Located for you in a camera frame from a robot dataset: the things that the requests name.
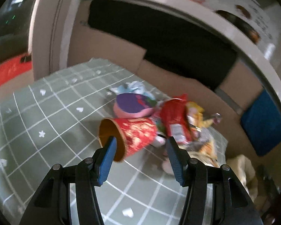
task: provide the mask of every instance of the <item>red patterned cup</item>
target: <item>red patterned cup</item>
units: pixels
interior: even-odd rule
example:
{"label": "red patterned cup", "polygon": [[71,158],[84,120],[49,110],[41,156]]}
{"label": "red patterned cup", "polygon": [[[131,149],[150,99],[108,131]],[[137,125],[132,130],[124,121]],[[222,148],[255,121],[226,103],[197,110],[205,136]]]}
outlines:
{"label": "red patterned cup", "polygon": [[149,145],[156,137],[157,127],[149,118],[104,118],[99,126],[99,142],[103,147],[109,136],[117,139],[114,161],[126,157]]}

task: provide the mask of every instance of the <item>red plastic package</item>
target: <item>red plastic package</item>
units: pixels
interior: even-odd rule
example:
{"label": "red plastic package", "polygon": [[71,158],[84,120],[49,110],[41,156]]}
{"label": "red plastic package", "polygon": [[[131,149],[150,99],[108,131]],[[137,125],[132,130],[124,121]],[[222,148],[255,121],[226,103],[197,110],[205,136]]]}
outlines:
{"label": "red plastic package", "polygon": [[191,141],[191,135],[186,121],[186,94],[164,103],[160,112],[160,118],[164,124],[167,136],[173,136],[177,144],[187,144]]}

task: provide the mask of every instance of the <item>purple and pink toy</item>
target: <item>purple and pink toy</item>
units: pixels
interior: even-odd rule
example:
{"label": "purple and pink toy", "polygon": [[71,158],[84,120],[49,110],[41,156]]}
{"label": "purple and pink toy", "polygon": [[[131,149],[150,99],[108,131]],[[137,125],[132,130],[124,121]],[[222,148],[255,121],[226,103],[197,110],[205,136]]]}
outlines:
{"label": "purple and pink toy", "polygon": [[144,95],[123,93],[116,97],[114,113],[118,118],[142,118],[153,114],[156,103]]}

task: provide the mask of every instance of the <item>white label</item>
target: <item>white label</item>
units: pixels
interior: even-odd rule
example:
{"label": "white label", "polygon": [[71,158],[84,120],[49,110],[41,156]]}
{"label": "white label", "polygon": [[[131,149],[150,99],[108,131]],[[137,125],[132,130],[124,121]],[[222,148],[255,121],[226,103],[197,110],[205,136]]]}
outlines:
{"label": "white label", "polygon": [[180,124],[170,124],[171,135],[174,137],[177,143],[186,142],[186,138],[184,136],[182,125]]}

